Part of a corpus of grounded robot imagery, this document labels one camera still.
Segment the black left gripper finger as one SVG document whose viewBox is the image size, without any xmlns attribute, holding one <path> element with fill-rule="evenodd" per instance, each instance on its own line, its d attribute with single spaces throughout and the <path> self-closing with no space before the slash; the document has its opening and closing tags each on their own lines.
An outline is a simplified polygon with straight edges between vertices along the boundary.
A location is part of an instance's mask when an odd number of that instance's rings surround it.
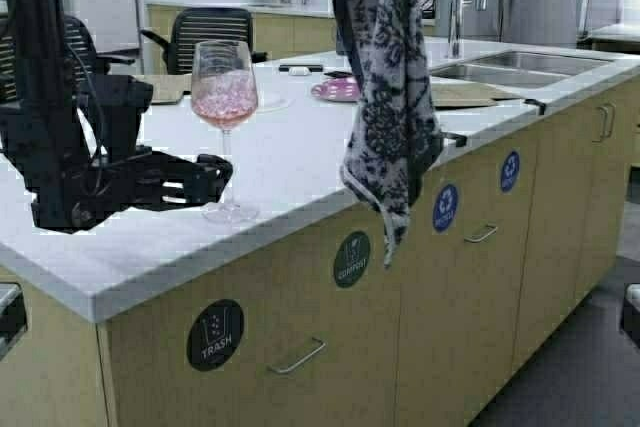
<svg viewBox="0 0 640 427">
<path fill-rule="evenodd" d="M 163 181 L 185 182 L 208 179 L 212 182 L 228 182 L 233 172 L 230 162 L 208 154 L 199 155 L 196 161 L 161 152 L 154 152 L 149 158 L 149 176 Z"/>
<path fill-rule="evenodd" d="M 165 182 L 160 191 L 162 207 L 200 207 L 217 203 L 225 189 L 224 181 L 204 184 L 184 184 Z"/>
</svg>

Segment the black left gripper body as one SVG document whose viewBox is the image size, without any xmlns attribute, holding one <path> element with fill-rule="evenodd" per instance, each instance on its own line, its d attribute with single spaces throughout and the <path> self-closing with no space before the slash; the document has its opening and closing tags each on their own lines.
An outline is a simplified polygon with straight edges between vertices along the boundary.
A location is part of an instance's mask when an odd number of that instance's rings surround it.
<svg viewBox="0 0 640 427">
<path fill-rule="evenodd" d="M 101 157 L 90 166 L 66 170 L 54 163 L 34 163 L 29 167 L 33 223 L 63 233 L 90 230 L 131 207 L 161 206 L 167 180 L 167 155 L 149 147 L 124 160 Z"/>
</svg>

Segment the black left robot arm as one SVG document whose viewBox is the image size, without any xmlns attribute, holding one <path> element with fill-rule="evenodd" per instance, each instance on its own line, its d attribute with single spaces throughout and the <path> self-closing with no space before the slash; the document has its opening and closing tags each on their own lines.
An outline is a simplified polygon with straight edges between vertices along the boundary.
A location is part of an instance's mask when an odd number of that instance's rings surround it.
<svg viewBox="0 0 640 427">
<path fill-rule="evenodd" d="M 17 99 L 1 105 L 2 153 L 33 194 L 35 227 L 88 231 L 130 207 L 165 211 L 218 202 L 233 166 L 190 162 L 137 142 L 152 85 L 86 72 L 66 40 L 62 0 L 7 0 Z"/>
</svg>

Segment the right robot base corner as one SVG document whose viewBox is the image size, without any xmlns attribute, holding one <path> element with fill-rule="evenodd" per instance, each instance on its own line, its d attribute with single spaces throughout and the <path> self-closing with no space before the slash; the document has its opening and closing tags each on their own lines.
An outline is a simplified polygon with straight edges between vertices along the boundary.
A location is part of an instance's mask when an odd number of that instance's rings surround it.
<svg viewBox="0 0 640 427">
<path fill-rule="evenodd" d="M 639 291 L 638 283 L 625 288 L 620 316 L 620 330 L 636 348 L 640 347 Z"/>
</svg>

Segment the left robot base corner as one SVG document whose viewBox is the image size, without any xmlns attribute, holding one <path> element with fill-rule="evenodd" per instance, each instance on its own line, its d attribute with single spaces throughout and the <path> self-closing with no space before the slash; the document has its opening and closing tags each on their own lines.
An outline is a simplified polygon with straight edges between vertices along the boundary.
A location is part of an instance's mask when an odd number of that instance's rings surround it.
<svg viewBox="0 0 640 427">
<path fill-rule="evenodd" d="M 1 284 L 1 347 L 3 360 L 28 330 L 27 312 L 21 286 L 16 283 Z"/>
</svg>

